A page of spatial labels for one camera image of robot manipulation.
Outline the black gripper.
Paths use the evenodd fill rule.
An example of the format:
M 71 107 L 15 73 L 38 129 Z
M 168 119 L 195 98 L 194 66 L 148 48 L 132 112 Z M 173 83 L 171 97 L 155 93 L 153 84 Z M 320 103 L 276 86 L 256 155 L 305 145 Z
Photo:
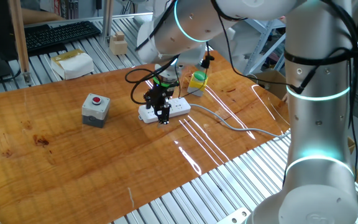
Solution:
M 169 98 L 172 95 L 173 95 L 173 88 L 154 86 L 144 94 L 146 108 L 150 109 L 151 107 L 159 105 L 164 102 L 166 97 Z M 157 116 L 158 122 L 160 124 L 169 123 L 170 108 L 171 108 L 170 104 L 158 106 L 155 108 L 155 115 Z

